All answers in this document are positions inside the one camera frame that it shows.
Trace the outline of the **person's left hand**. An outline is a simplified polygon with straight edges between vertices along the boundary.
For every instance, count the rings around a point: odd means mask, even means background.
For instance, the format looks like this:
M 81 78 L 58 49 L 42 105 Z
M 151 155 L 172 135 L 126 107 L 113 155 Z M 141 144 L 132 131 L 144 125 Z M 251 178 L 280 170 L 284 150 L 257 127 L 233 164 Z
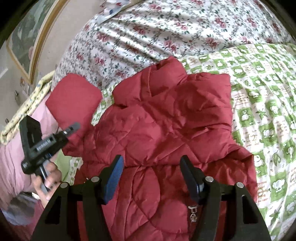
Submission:
M 43 208 L 46 207 L 62 181 L 62 173 L 56 164 L 48 161 L 45 164 L 45 169 L 49 172 L 45 181 L 40 176 L 32 176 L 35 192 L 39 196 Z

